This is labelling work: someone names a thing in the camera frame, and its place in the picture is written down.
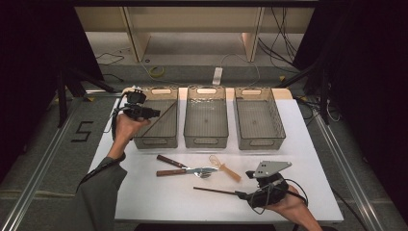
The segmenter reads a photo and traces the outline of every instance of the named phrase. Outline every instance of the person's hand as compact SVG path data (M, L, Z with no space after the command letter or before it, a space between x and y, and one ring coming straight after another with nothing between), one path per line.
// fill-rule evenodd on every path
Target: person's hand
M115 139L129 141L137 134L141 127L148 124L150 124L148 119L133 120L125 114L120 114L116 118Z
M150 124L148 119L133 120L125 114L118 115L116 118L115 140L108 157L120 158L129 140L137 134L141 127L148 124Z
M298 193L297 189L291 185L289 185L288 190L293 193ZM313 217L312 213L306 207L306 204L303 202L303 200L296 196L287 193L285 198L278 203L268 205L264 208L280 214L282 217L290 220L291 222L299 224L306 230L321 230L321 227Z

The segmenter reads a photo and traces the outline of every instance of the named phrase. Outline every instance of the bin handle cutout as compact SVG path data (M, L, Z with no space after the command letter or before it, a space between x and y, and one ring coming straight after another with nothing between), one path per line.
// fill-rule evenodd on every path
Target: bin handle cutout
M255 140L249 143L250 146L273 146L274 144L273 140Z
M152 94L170 94L171 90L170 89L153 89Z
M195 144L218 144L217 139L211 138L197 138L193 140Z
M261 90L242 90L241 94L246 95L246 94L261 94Z
M197 93L215 94L215 93L217 93L217 89L213 89L213 88L197 89Z
M160 140L146 140L146 141L143 141L143 144L145 144L145 145L167 144L167 141L164 140L164 139L160 139Z

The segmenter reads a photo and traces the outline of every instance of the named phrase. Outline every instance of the wooden knife handle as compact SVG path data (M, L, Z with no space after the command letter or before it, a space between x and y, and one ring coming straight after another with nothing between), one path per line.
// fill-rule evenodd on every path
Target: wooden knife handle
M237 174L235 171L231 170L230 168L228 168L225 164L222 164L219 167L219 170L225 171L229 176L231 176L235 181L240 182L241 181L241 177L239 176L239 174Z
M168 176L168 175L178 175L185 174L185 169L176 169L176 170L160 170L156 171L156 176Z
M165 156L162 156L162 155L158 155L158 156L157 156L157 160L160 160L160 161L169 163L169 164L171 164L171 165L173 165L173 166L176 166L176 167L179 167L179 168L187 167L187 166L185 166L185 165L183 165L183 164L181 164L181 163L178 163L178 162L176 162L176 161L173 161L173 160L171 160L171 159L169 159L169 158L167 158L167 157L165 157Z

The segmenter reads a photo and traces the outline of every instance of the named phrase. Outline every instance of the black cable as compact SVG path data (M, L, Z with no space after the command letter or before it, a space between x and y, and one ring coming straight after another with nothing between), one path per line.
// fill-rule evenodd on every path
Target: black cable
M259 215L261 215L261 214L265 211L265 208L263 208L263 210L262 210L261 212L256 211L255 208L253 207L253 201L254 201L255 194L256 194L257 192L261 192L264 188L268 188L267 202L266 202L266 204L265 204L265 206L268 206L268 204L269 204L269 196L270 196L270 188L273 188L271 185L263 186L261 189L255 191L255 192L252 194L252 196L251 196L250 207L252 208L252 210L253 210L255 213L257 213L257 214L259 214Z
M299 100L302 104L308 105L313 110L320 111L320 104L319 103L303 100L302 99L303 97L305 97L305 96L296 96L295 99L296 99L296 101Z
M278 22L277 20L276 20L276 26L278 26L278 28L279 28L279 22ZM270 47L270 50L273 49L273 46L275 45L276 41L278 41L278 39L279 39L279 34L280 34L280 33L278 33L278 34L276 35L275 40L273 41L272 46Z
M125 82L123 79L121 79L121 78L119 78L119 77L117 77L117 76L115 76L114 74L103 74L103 75L106 75L106 76L113 76L113 77L115 77L116 79L118 79L120 82Z
M119 98L119 101L116 104L116 108L114 108L114 112L112 113L112 122L111 122L111 127L112 127L112 138L115 140L116 137L116 118L117 115L119 114L119 112L122 110L120 108L120 104L122 103L122 100L124 98L124 96L126 95L126 93L122 93L122 95Z
M114 64L114 63L117 63L117 62L119 62L119 61L125 59L124 56L113 55L113 54L110 54L110 53L103 53L102 55L95 57L95 59L97 60L97 59L101 58L101 57L104 56L104 55L110 55L110 56L118 57L119 59L116 60L116 61L113 61L113 62L111 62L111 63L109 63L109 64L102 64L102 65Z
M262 51L264 51L264 53L266 53L267 55L269 55L270 63L271 63L274 67L276 67L276 68L278 68L278 69L280 69L280 70L283 70L283 71L287 71L287 72L290 72L290 73L294 73L294 74L299 73L298 71L291 71L291 70L284 69L284 68L281 68L281 67L277 66L277 65L273 62L272 59L285 62L285 63L287 63L287 64L289 64L289 65L291 65L291 66L293 66L293 64L292 64L291 62L287 61L285 58L283 58L281 55L279 55L279 54L276 53L275 51L271 50L271 48L269 48L260 38L258 38L258 40L264 45L264 47L263 47L263 46L261 45L261 43L259 43L259 44L258 44L259 47L261 48Z
M277 27L279 29L278 36L279 36L279 34L282 35L282 38L284 39L285 44L287 46L287 51L288 51L288 48L289 48L291 50L292 55L293 55L293 50L296 51L296 49L294 49L294 47L292 46L291 41L287 38L287 35L286 35L286 13L287 13L288 9L287 8L282 9L282 23L281 23L281 26L279 26L279 22L278 22L278 19L276 18L276 14L275 14L273 8L270 8L270 9L271 9L273 17L275 19L276 25L277 25Z
M103 131L103 133L110 133L111 132L111 129L112 129L112 126L111 127L109 127L109 130L108 131Z
M78 192L79 187L84 184L85 182L87 182L90 178L92 178L93 176L95 176L96 174L98 174L99 172L101 172L102 170L111 167L113 165L118 164L119 162L122 162L124 159L126 158L125 153L123 152L122 156L118 159L109 161L108 163L106 163L105 165L102 165L100 167L97 167L96 169L92 170L90 173L88 173L86 176L84 176L84 178L82 178L81 182L78 184L77 190L76 192Z
M298 97L295 97L294 100L296 100L297 104L305 105L310 110L311 113L310 116L303 117L303 119L310 119L313 117L313 108L309 104L307 104L304 100Z
M306 124L306 127L309 126L309 124L310 124L318 115L320 115L320 114L317 113L315 116L313 116L313 118L310 119L309 122Z
M303 188L299 185L299 184L297 184L297 182L295 182L294 180L291 180L291 179L285 179L286 181L290 181L290 182L292 182L292 183L295 183L301 190L302 190L302 192L303 192L303 194L305 195L305 197L303 198L303 197L301 197L299 194L299 198L301 198L304 202L305 202L305 204L306 204L306 207L309 205L309 198L307 197L307 194L306 194L306 192L303 190Z
M350 210L350 212L357 218L357 220L363 226L363 229L366 230L366 231L369 231L367 226L363 223L363 221L360 219L360 217L358 217L357 213L353 210L353 208L351 208L351 206L347 202L345 202L345 200L340 196L340 194L338 192L336 192L332 187L330 187L330 189L344 203L344 205Z

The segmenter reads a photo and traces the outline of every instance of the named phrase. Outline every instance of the metal rail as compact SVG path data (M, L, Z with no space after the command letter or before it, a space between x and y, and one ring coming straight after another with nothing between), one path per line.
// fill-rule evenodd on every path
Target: metal rail
M363 217L363 220L366 223L366 226L369 230L372 231L382 231L384 230L381 222L376 214L374 208L372 207L369 198L363 190L363 187L360 185L356 175L354 174L353 169L347 161L342 149L339 146L339 143L336 140L335 135L333 134L329 125L326 125L320 115L317 116L317 122L322 132L324 138L327 141L327 144L330 147L330 150L333 154L333 157L337 163L337 166L340 169L340 172L343 175L345 182L350 189L351 195L353 196L360 212Z
M19 224L24 218L25 213L28 210L28 207L33 201L36 191L39 185L41 184L42 179L44 178L44 175L47 172L47 169L49 168L52 160L54 159L55 154L57 153L60 144L64 138L64 135L66 133L66 130L69 127L71 120L75 115L80 104L81 100L79 98L76 98L72 101L68 111L68 117L64 125L61 128L58 128L56 134L54 135L54 138L48 145L30 181L28 182L24 191L22 192L17 202L14 204L12 210L8 214L6 221L4 222L1 228L2 231L17 230Z

